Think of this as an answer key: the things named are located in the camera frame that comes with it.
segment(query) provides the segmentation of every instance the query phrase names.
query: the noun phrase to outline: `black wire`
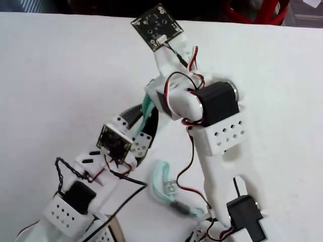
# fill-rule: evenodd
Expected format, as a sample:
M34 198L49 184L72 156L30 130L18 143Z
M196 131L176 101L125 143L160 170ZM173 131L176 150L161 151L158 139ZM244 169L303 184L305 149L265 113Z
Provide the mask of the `black wire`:
M183 75L184 77L186 77L188 80L190 80L191 81L191 83L193 84L193 86L194 86L194 88L195 88L195 90L197 90L198 89L198 87L196 86L196 84L194 83L194 81L193 81L193 79L192 78L190 78L188 75L186 75L185 73L182 73L182 72L173 72L173 73L171 73L170 74L170 76L167 78L168 80L174 75L174 74L181 74L181 75Z
M117 215L117 213L135 196L137 195L139 192L141 192L142 190L144 190L147 186L142 186L141 188L139 188L137 191L135 191L130 197L128 197L120 206L119 208L117 208L117 210L111 215L111 217L104 222L99 228L97 228L92 234L90 234L86 239L84 239L82 242L88 242L90 239L92 239L97 233L100 232L101 229L103 229L105 226L107 226L112 219L115 218L115 216Z
M107 165L107 167L108 167L109 171L110 171L113 175L117 176L119 179L124 179L124 180L127 180L127 181L129 181L129 182L132 182L132 183L135 183L135 184L138 184L138 185L148 186L148 184L147 184L147 183L144 183L143 181L140 181L140 180L136 180L136 179L133 179L133 178L127 177L127 176L125 176L125 175L123 175L123 174L121 174L121 173L118 173L118 172L116 172L116 171L112 170L112 169L110 168L110 166L109 166L108 161L106 160L106 155L104 155L104 160L105 160L105 163L106 163L106 165Z
M191 166L192 166L192 164L193 164L193 160L194 160L194 140L193 140L193 137L192 136L190 136L189 135L189 137L190 137L190 141L191 141L191 143L192 143L192 157L191 157L191 161L190 161L190 163L180 172L180 173L178 173L178 175L177 175L177 178L176 178L176 184L177 184L177 186L179 187L179 188L181 188L181 189L183 189L183 190L186 190L186 191L190 191L190 192L193 192L193 193L196 193L196 194L198 194L198 195L200 195L200 197L202 197L203 198L203 200L206 202L206 204L207 204L207 206L208 206L208 208L211 208L211 205L210 205L210 203L207 201L207 199L205 198L205 196L200 192L200 191L198 191L198 190L196 190L196 189L191 189L191 188L186 188L186 187L183 187L182 185L180 185L179 183L178 183L178 180L179 180L179 178L180 178L180 176L184 173L184 172L186 172Z
M178 54L178 53L177 53L177 51L176 51L176 50L174 50L174 49L171 47L171 45L170 45L167 41L164 43L164 46L166 46L168 49L170 49L170 50L171 50L171 51L176 55L177 59L180 61L180 63L181 63L185 68L187 68L187 67L188 67L187 62L182 58L182 56L181 56L180 54Z
M227 232L227 234L226 234L225 236L223 236L223 238L216 239L216 238L211 237L211 236L209 235L209 230L213 227L214 223L215 223L215 220L213 220L213 221L211 222L210 226L209 226L209 227L207 228L207 230L206 230L206 236L207 236L210 240L212 240L212 241L217 241L217 242L222 242L222 241L226 240L230 235L232 235L232 234L233 234L233 231L234 231L234 230L233 230L233 228L231 227L231 230L230 230L230 231L228 231L228 232Z
M79 173L76 169L74 169L73 167L70 166L69 163L67 163L63 158L61 157L57 157L56 161L55 161L55 166L56 166L56 170L57 173L59 175L59 187L58 187L58 193L63 196L64 193L62 192L62 187L63 187L63 182L64 182L64 177L62 175L60 166L59 166L59 162L61 162L64 166L66 166L74 175L76 175L78 178L81 178L83 180L87 180L89 183L93 182L93 179L89 176L89 175L83 175L81 173Z
M238 184L237 184L236 178L233 178L233 183L234 183L234 187L236 188L237 195L239 197L240 196L240 191L239 191L239 188L238 188Z

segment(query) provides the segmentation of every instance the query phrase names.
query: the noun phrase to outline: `cable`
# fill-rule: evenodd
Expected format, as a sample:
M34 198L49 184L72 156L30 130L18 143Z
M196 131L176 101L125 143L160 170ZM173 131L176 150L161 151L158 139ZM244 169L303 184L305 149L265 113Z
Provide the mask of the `cable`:
M239 191L237 180L236 180L235 177L233 178L233 183L234 183L234 187L236 188L237 195L239 197L240 196L240 191Z
M92 179L93 181L96 180L98 178L99 175L102 174L102 172L104 172L105 168L103 167Z
M107 165L107 167L108 167L109 171L110 171L113 175L115 175L116 177L118 177L119 179L124 179L124 180L127 180L127 181L129 181L129 182L132 182L132 183L135 183L135 184L138 184L138 185L142 185L142 186L148 186L148 184L147 184L147 183L144 183L143 181L140 181L140 180L136 180L136 179L133 179L133 178L127 177L127 176L125 176L125 175L122 175L121 173L118 173L118 172L116 172L116 171L112 170L112 169L110 168L110 165L109 165L108 161L106 160L106 155L104 155L104 160L105 160L105 163L106 163L106 165Z
M168 174L170 171L170 165L168 162L160 162L157 167L155 168L153 175L152 175L152 190L155 193L156 197L158 197L160 200L165 202L166 204L170 204L173 201L175 201L175 198L173 196L168 196L165 193L160 192L157 189L157 177L159 171L163 171L163 183L165 184L168 181Z
M178 175L177 175L177 178L176 178L176 184L177 184L177 186L179 187L179 188L181 188L181 189L183 189L183 190L186 190L186 191L190 191L190 192L194 192L194 193L196 193L196 194L199 194L202 198L203 198L203 200L206 202L206 204L207 204L207 206L208 206L208 208L211 208L211 205L210 205L210 203L207 201L207 199L204 197L204 195L200 192L200 191L198 191L198 190L195 190L195 189L193 189L193 188L188 188L188 187L184 187L184 186L182 186L182 185L180 185L179 183L178 183L178 180L179 180L179 178L180 178L180 176L184 173L184 172L186 172L191 166L192 166L192 164L193 164L193 160L194 160L194 140L193 140L193 137L192 136L190 136L189 135L189 137L190 137L190 140L191 140L191 143L192 143L192 158L191 158L191 161L190 161L190 163L180 172L180 173L178 173Z
M166 41L164 44L163 44L167 49L170 49L177 57L177 59L180 61L180 63L185 67L187 68L188 64L187 62L182 58L182 56L180 54L177 53L177 51L175 51L171 45Z
M88 242L91 238L93 238L97 233L100 232L101 229L103 229L105 226L107 226L112 219L115 218L117 213L138 193L140 193L142 190L144 190L147 186L142 186L137 191L135 191L130 197L128 197L120 206L117 208L117 210L111 215L111 217L104 222L99 228L97 228L92 234L90 234L86 239L84 239L82 242Z
M121 173L121 175L128 176L130 174L131 170L132 170L132 166L130 164L126 163L126 162L124 162L124 164L128 167L128 170Z
M198 46L195 45L195 46L193 46L192 56L191 56L190 61L188 63L187 71L193 73L201 80L201 84L198 87L200 89L202 86L205 87L204 76L201 73L197 73L192 69L192 67L194 66L195 70L197 71L197 64L196 64L197 52L198 52Z
M30 227L32 227L32 226L34 226L34 225L36 225L38 222L39 222L39 220L37 220L36 222L34 222L34 223L32 223L32 224L28 225L27 227L24 227L23 229L21 229L21 230L19 231L19 233L17 234L17 238L19 237L19 235L21 235L21 233L22 233L22 232L24 232L25 230L29 229Z
M217 239L217 238L213 238L213 237L210 235L209 230L213 227L214 222L215 222L215 221L214 221L214 220L212 220L212 222L211 222L210 226L207 228L207 230L206 230L206 236L207 236L209 239L213 240L213 241L221 242L221 241L226 240L226 239L227 239L227 238L232 234L233 227L231 226L229 229L227 229L227 230L223 230L223 231L220 233L220 238L219 238L219 239Z
M166 82L165 82L165 87L164 87L164 98L165 98L165 102L166 102L166 105L167 105L168 109L171 111L171 113L176 114L176 113L174 112L174 110L172 109L172 107L170 106L169 95L168 95L168 93L169 93L169 88L170 88L170 79L171 79L171 77L172 77L174 74L181 74L181 75L183 75L184 77L186 77L186 78L187 78L187 79L188 79L188 80L193 84L193 86L194 86L195 90L197 90L198 88L197 88L197 86L195 85L195 83L194 83L194 81L192 80L192 78L190 78L188 75L186 75L186 74L184 74L184 73L182 73L182 72L173 72L173 73L171 73L171 74L170 74L170 76L166 79Z
M59 167L59 162L61 162L63 165L65 165L67 167L67 169L69 169L74 175L76 175L78 178L81 178L83 180L87 180L89 183L93 182L93 179L89 176L89 175L82 175L81 173L79 173L76 169L74 169L73 167L70 166L69 163L67 163L63 158L61 157L57 157L56 161L55 161L55 166L56 166L56 170L57 173L59 175L59 187L58 187L58 193L63 196L64 193L62 192L62 187L63 187L63 182L64 182L64 177L62 175L61 169Z

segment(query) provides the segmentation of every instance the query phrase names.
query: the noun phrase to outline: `wire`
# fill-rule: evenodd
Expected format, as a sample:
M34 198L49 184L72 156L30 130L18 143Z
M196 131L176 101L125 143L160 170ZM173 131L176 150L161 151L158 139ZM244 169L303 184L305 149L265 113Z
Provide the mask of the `wire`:
M164 87L164 98L165 98L165 102L166 102L166 105L168 107L168 109L171 111L172 114L176 114L178 115L177 113L174 112L174 110L172 109L172 107L170 106L170 101L169 101L169 88L170 88L170 79L173 75L175 74L180 74L180 75L183 75L184 77L186 77L194 86L195 90L197 90L197 86L195 85L194 81L192 80L192 78L190 78L188 75L182 73L182 72L173 72L170 74L170 76L166 79L166 82L165 82L165 87Z
M117 176L119 179L124 179L124 180L127 180L127 181L129 181L129 182L132 182L132 183L135 183L135 184L138 184L138 185L142 185L142 186L148 186L148 184L147 184L147 183L144 183L143 181L140 181L140 180L136 180L136 179L133 179L133 178L127 177L127 176L125 176L125 175L122 175L121 173L118 173L118 172L116 172L116 171L112 170L112 169L110 168L110 166L109 166L109 163L108 163L108 162L107 162L107 160L106 160L106 155L104 155L104 160L105 160L105 163L106 163L106 165L107 165L107 167L108 167L109 171L110 171L113 175Z
M232 234L233 227L231 226L229 229L227 229L227 230L223 230L223 231L220 233L220 237L219 237L219 239L217 239L217 238L213 238L213 237L210 235L209 230L213 227L214 223L215 223L215 220L212 220L212 222L211 222L210 226L209 226L209 227L207 228L207 230L206 230L206 236L207 236L209 239L211 239L211 240L213 240L213 241L224 241L225 239L227 239L227 238Z
M30 227L32 227L32 226L34 226L34 225L36 225L38 222L39 222L39 220L37 220L36 222L34 222L34 223L32 223L32 224L28 225L27 227L24 227L23 229L21 229L21 230L19 231L19 233L17 234L17 238L21 235L21 233L22 233L22 232L24 232L25 230L29 229Z
M163 45L167 48L167 49L170 49L177 57L177 59L180 61L180 63L185 67L187 68L188 64L187 62L182 58L182 56L180 54L177 53L177 51L175 51L171 45L166 41L163 43Z
M70 166L69 163L67 163L63 158L61 157L57 157L56 161L55 161L55 166L56 166L56 170L57 173L59 175L59 187L58 187L58 193L63 196L64 193L62 192L62 187L63 187L63 182L64 182L64 177L62 175L60 166L59 166L59 162L61 162L64 166L67 167L67 169L69 169L74 175L76 175L78 178L81 178L83 180L87 180L89 183L93 182L93 179L87 174L87 175L82 175L81 173L79 173L76 169L74 169L73 167Z
M104 172L105 168L103 167L92 179L93 181L96 180L98 178L99 175L102 174L102 172Z
M125 175L123 175L123 174L121 174L121 173L118 173L118 172L115 172L114 170L112 170L111 168L110 168L110 166L109 166L109 163L108 163L108 161L106 160L106 155L104 155L104 160L105 160L105 163L106 163L106 165L107 165L107 167L108 167L108 169L109 169L109 171L113 174L113 175L115 175L115 176L117 176L117 177L119 177L120 179L125 179L125 180L127 180L127 181L129 181L129 182L132 182L132 183L135 183L135 184L138 184L138 185L142 185L142 187L141 188L139 188L137 191L135 191L130 197L128 197L120 206L119 206L119 208L111 215L111 217L106 221L106 222L104 222L99 228L97 228L92 234L90 234L86 239L84 239L82 242L87 242L87 241L89 241L91 238L93 238L97 233L99 233L99 231L101 230L101 229L103 229L105 226L107 226L110 222L111 222L111 220L117 215L117 213L135 196L135 195L137 195L139 192L141 192L142 190L144 190L147 186L148 186L148 184L147 183L144 183L143 181L140 181L140 180L136 180L136 179L132 179L132 178L130 178L130 177L127 177L127 176L125 176Z
M128 176L130 174L131 170L132 170L132 166L130 164L126 163L126 162L124 162L124 164L128 167L128 170L121 173L121 174L125 175L125 176Z
M237 195L239 197L240 196L240 191L239 191L237 180L236 180L235 177L233 178L233 183L234 183L234 187L236 188Z
M99 228L97 228L92 234L90 234L86 239L84 239L82 242L88 242L90 239L92 239L97 233L100 232L101 229L103 229L105 226L107 226L112 219L115 218L117 213L138 193L140 193L142 190L144 190L147 186L142 186L137 191L135 191L130 197L128 197L120 206L117 208L117 210L111 215L111 217L104 222Z
M192 143L192 158L191 158L190 163L180 173L178 173L177 178L176 178L176 184L177 184L177 186L179 188L181 188L183 190L186 190L186 191L190 191L190 192L194 192L196 194L199 194L203 198L203 200L206 202L207 206L209 208L211 208L211 205L209 204L209 202L207 201L207 199L204 197L204 195L200 191L198 191L196 189L193 189L193 188L184 187L184 186L180 185L179 182L178 182L180 176L184 172L186 172L192 166L193 160L194 160L194 140L193 140L193 137L192 136L189 135L189 137L190 137L190 140L191 140L191 143Z
M197 76L200 81L201 84L199 85L199 89L203 86L205 87L205 80L204 80L204 76L201 73L197 73L197 64L196 64L196 57L197 57L197 52L198 52L198 46L193 46L193 50L192 50L192 56L190 58L190 61L188 62L188 66L187 66L187 71L193 73L195 76Z

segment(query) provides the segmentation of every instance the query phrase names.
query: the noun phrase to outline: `white plastic bracket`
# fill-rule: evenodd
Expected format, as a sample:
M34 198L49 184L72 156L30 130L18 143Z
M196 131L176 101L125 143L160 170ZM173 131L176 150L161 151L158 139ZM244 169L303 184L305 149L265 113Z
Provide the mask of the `white plastic bracket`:
M59 196L53 198L43 215L68 237L80 237L94 219L78 213Z
M204 173L207 199L224 226L231 226L227 195L232 179L236 176L244 180L248 194L258 202L259 208L266 208L261 179L253 165L246 138L248 130L243 109L209 127L192 127L189 134L195 141Z
M131 146L130 151L135 157L143 157L147 153L152 137L145 133L140 133Z

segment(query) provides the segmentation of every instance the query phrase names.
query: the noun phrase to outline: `teal cable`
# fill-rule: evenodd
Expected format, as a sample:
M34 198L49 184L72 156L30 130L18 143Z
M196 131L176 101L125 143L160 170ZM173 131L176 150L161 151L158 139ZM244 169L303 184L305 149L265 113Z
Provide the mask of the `teal cable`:
M146 124L147 119L149 118L155 104L152 102L151 98L146 94L143 101L142 101L142 121L138 128L137 135L142 131L143 127Z
M154 194L156 195L156 197L158 197L161 201L163 201L164 203L166 203L168 205L171 205L171 203L176 202L176 199L174 198L174 196L166 195L165 193L160 192L159 189L157 188L157 179L158 179L161 171L163 172L163 175L162 175L163 184L165 184L169 181L168 176L169 176L169 172L170 172L170 165L168 162L165 162L165 161L160 162L153 172L152 190L153 190ZM204 214L204 210L199 207L189 208L189 210L190 210L189 214L192 215L193 217L200 217Z
M168 181L168 174L170 171L170 165L168 164L168 162L160 162L153 172L152 189L153 189L153 192L155 193L155 195L160 200L162 200L163 202L165 202L167 204L170 204L171 202L175 201L175 198L160 192L157 188L157 178L158 178L158 174L161 170L163 171L163 183Z

